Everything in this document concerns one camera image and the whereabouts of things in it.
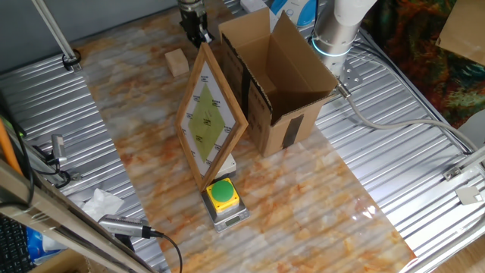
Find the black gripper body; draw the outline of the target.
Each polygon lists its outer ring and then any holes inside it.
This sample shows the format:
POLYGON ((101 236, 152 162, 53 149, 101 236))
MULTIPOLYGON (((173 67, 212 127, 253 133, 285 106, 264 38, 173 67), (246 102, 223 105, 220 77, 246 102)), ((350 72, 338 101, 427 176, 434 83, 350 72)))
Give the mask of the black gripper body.
POLYGON ((180 24, 189 38, 193 33, 200 33, 201 29, 207 29, 204 2, 178 2, 178 7, 182 18, 180 24))

